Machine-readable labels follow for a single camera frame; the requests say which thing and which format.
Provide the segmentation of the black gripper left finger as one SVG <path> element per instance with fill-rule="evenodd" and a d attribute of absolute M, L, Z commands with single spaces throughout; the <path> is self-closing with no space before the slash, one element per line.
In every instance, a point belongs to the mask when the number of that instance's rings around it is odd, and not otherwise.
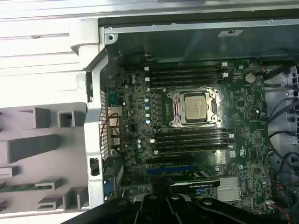
<path fill-rule="evenodd" d="M 163 200 L 169 195 L 169 181 L 156 179 L 151 193 L 136 195 L 134 201 L 116 198 L 88 210 L 65 224 L 159 224 Z"/>

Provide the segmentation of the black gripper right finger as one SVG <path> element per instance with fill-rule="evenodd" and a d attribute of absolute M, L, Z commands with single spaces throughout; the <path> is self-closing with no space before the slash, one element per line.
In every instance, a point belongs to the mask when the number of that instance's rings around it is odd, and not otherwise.
<path fill-rule="evenodd" d="M 275 216 L 249 213 L 214 198 L 191 199 L 174 194 L 164 180 L 165 224 L 288 224 Z"/>

